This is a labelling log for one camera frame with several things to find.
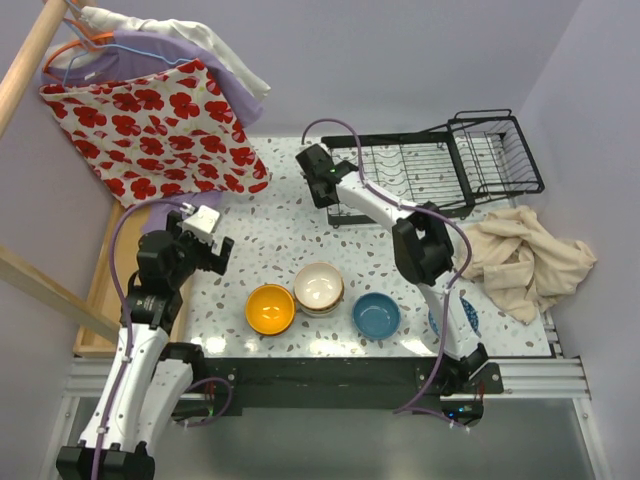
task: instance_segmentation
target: wire basket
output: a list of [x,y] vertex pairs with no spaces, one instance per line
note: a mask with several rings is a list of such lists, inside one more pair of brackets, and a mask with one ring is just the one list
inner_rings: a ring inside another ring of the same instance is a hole
[[[361,135],[367,177],[418,204],[435,203],[466,218],[476,205],[540,193],[544,182],[511,110],[458,112],[417,133]],[[357,163],[352,136],[322,137],[334,160]],[[328,209],[329,224],[371,223],[345,205]]]

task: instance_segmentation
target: red floral fabric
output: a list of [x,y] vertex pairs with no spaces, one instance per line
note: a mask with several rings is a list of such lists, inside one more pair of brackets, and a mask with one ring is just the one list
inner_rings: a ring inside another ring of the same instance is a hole
[[188,192],[253,194],[271,179],[199,60],[127,82],[45,85],[40,95],[125,207]]

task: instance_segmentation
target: wooden rod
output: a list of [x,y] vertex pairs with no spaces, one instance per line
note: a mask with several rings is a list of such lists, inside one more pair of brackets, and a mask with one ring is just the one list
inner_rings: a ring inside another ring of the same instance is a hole
[[49,0],[31,27],[0,84],[0,138],[18,108],[47,47],[67,11],[64,0]]
[[116,343],[118,325],[62,285],[49,278],[26,260],[0,245],[0,279],[22,290],[55,311]]

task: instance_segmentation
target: terrazzo countertop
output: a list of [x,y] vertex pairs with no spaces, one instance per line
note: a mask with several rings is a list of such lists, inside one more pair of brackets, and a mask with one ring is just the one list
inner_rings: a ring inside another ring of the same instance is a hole
[[[424,297],[395,268],[390,233],[376,225],[334,229],[327,224],[326,211],[313,206],[295,160],[299,138],[254,138],[252,143],[273,181],[256,196],[223,196],[218,238],[231,237],[235,246],[223,277],[195,274],[185,338],[201,344],[209,357],[435,356],[439,340],[429,326]],[[484,205],[461,225],[508,206],[508,201]],[[450,235],[457,244],[456,234]],[[265,283],[291,290],[297,272],[320,261],[336,266],[344,277],[340,306],[322,318],[298,311],[279,336],[254,332],[244,316],[249,294]],[[371,342],[352,324],[353,304],[367,292],[386,293],[400,305],[400,328],[387,340]],[[454,293],[477,310],[490,356],[551,355],[540,318],[528,326],[517,322],[491,302],[481,283],[460,280]]]

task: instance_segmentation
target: blue hanger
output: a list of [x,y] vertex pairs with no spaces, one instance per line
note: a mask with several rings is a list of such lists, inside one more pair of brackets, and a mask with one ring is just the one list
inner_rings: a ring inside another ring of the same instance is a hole
[[[72,0],[65,0],[65,3],[69,6],[69,8],[77,11],[77,12],[82,12],[82,9],[80,9],[77,5],[75,5],[73,3]],[[97,45],[95,43],[93,43],[93,41],[91,41],[90,39],[88,39],[80,30],[78,30],[78,28],[73,25],[72,23],[69,22],[64,22],[65,25],[67,25],[80,39],[80,41],[85,44],[85,45],[89,45],[92,48],[98,49],[98,50],[102,50],[105,48],[119,48],[122,50],[127,50],[129,52],[133,52],[133,53],[139,53],[140,55],[145,55],[147,57],[153,57],[153,58],[158,58],[160,60],[163,60],[165,63],[167,63],[168,65],[177,65],[179,63],[188,63],[190,61],[192,61],[192,58],[179,58],[177,60],[169,60],[165,57],[163,57],[162,55],[158,55],[156,53],[151,53],[151,52],[145,52],[144,50],[137,50],[135,48],[131,48],[131,47],[127,47],[124,45],[118,45],[117,43],[109,43],[107,45]],[[67,70],[64,72],[64,78],[62,80],[62,86],[66,88],[66,84],[67,84],[67,79],[69,78],[69,73],[71,71],[71,67],[73,66],[73,62],[80,57],[83,57],[85,55],[88,55],[89,52],[82,52],[79,53],[78,55],[76,55],[75,57],[73,57],[71,59],[71,61],[69,62],[69,65],[67,65]]]

